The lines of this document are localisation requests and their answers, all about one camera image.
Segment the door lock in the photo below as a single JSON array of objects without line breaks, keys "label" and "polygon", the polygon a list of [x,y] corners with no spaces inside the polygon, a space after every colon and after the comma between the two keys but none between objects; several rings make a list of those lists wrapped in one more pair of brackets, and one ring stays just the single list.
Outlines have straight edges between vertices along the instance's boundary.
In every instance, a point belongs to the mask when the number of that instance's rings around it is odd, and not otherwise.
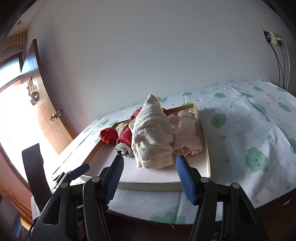
[{"label": "door lock", "polygon": [[60,116],[62,116],[62,114],[64,113],[63,110],[58,110],[56,113],[53,113],[52,116],[49,118],[51,122],[55,121],[57,118],[59,118]]}]

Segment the wall socket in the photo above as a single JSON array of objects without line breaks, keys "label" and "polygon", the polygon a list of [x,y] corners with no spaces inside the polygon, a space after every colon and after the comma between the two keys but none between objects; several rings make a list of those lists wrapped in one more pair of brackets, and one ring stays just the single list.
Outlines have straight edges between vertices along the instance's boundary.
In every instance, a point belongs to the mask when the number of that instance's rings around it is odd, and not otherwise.
[{"label": "wall socket", "polygon": [[263,31],[267,42],[270,42],[275,45],[281,45],[279,43],[278,38],[280,38],[279,34],[275,32]]}]

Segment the pink garment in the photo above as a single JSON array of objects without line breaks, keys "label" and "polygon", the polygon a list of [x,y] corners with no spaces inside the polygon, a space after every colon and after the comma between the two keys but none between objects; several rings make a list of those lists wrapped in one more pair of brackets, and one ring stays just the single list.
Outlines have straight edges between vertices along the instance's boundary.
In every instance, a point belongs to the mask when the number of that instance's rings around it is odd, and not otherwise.
[{"label": "pink garment", "polygon": [[181,110],[178,115],[168,116],[172,127],[174,155],[195,155],[202,151],[202,144],[196,131],[196,119],[190,113]]}]

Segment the black plug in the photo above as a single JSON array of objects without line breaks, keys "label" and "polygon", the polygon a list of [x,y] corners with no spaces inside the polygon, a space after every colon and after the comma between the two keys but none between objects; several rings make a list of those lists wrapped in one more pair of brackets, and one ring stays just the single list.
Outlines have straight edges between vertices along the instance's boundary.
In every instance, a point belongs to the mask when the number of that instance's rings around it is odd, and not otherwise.
[{"label": "black plug", "polygon": [[264,32],[264,35],[265,35],[266,41],[267,41],[268,43],[271,43],[270,33],[267,32],[267,31],[263,31],[263,32]]}]

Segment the white cable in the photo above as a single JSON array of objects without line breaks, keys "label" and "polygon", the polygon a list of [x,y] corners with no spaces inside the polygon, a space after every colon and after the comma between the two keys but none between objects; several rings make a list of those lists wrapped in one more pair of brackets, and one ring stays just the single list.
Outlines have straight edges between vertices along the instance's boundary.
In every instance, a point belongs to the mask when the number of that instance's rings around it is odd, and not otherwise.
[{"label": "white cable", "polygon": [[288,52],[288,48],[287,45],[285,43],[285,41],[282,39],[282,41],[284,42],[285,46],[286,46],[286,50],[287,50],[287,55],[288,55],[288,63],[289,63],[289,72],[288,72],[288,83],[287,83],[287,90],[288,90],[288,85],[289,85],[289,78],[290,78],[290,58],[289,58],[289,52]]}]

